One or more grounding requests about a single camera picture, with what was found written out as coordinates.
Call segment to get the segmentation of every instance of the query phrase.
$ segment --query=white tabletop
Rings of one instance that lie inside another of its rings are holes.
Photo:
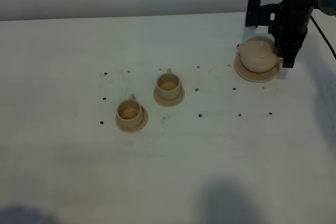
[[[336,47],[336,19],[314,16]],[[236,45],[270,36],[244,20],[1,22],[0,222],[14,209],[52,224],[45,216],[61,224],[335,223],[336,61],[311,22],[293,69],[248,82],[234,70]],[[172,108],[153,99],[167,68],[185,89]],[[133,134],[114,120],[131,93],[149,113]]]

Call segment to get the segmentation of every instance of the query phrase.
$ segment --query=white table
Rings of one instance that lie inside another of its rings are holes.
[[[314,16],[336,47],[336,19]],[[1,22],[0,220],[20,206],[61,224],[335,223],[336,61],[311,22],[293,69],[245,81],[236,45],[270,36],[244,20]],[[153,100],[167,68],[185,89],[172,108]],[[149,113],[133,134],[114,121],[131,93]]]

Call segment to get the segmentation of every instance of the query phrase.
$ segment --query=black cable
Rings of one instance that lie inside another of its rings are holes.
[[[319,31],[319,33],[321,34],[322,38],[324,39],[325,43],[327,43],[330,51],[332,52],[332,54],[334,55],[335,59],[336,59],[336,53],[334,51],[334,49],[332,48],[331,44],[329,43],[328,39],[326,38],[326,36],[324,35],[324,33],[322,32],[321,28],[319,27],[319,25],[317,24],[317,22],[315,21],[315,19],[313,18],[313,16],[310,16],[311,21],[313,21],[314,25],[316,26],[316,29]]]

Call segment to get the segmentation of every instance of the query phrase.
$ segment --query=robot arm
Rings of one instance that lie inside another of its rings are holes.
[[[268,26],[268,33],[275,39],[278,56],[284,60],[282,66],[292,68],[307,35],[307,24],[314,8],[334,16],[336,0],[282,0],[279,4],[264,6],[260,6],[260,0],[249,0],[245,26]]]

